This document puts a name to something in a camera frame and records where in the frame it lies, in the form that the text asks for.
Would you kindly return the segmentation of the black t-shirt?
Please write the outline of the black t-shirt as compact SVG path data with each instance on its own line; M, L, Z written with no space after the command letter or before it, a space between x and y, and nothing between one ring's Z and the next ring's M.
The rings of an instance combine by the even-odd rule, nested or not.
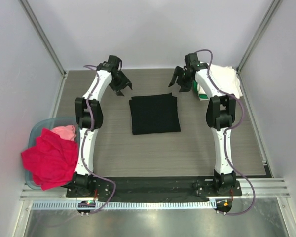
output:
M132 134L180 132L177 97L171 93L129 100Z

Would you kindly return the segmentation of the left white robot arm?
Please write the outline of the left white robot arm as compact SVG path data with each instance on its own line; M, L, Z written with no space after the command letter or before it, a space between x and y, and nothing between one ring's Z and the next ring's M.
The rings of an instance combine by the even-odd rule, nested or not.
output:
M90 197L94 194L96 176L94 175L93 156L99 129L104 116L101 99L107 87L118 96L132 84L122 71L122 62L103 62L98 66L85 65L95 71L95 77L86 93L75 100L76 123L79 128L80 142L77 165L72 179L71 190L78 196Z

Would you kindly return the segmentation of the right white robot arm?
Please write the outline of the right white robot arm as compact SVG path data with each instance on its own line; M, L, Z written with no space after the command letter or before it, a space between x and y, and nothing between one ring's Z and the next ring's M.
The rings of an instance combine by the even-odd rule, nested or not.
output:
M169 86L177 83L180 92L188 92L194 79L209 98L205 119L215 144L213 191L217 195L226 196L236 186L236 172L231 159L231 128L235 122L236 100L222 92L206 63L197 63L191 67L177 66Z

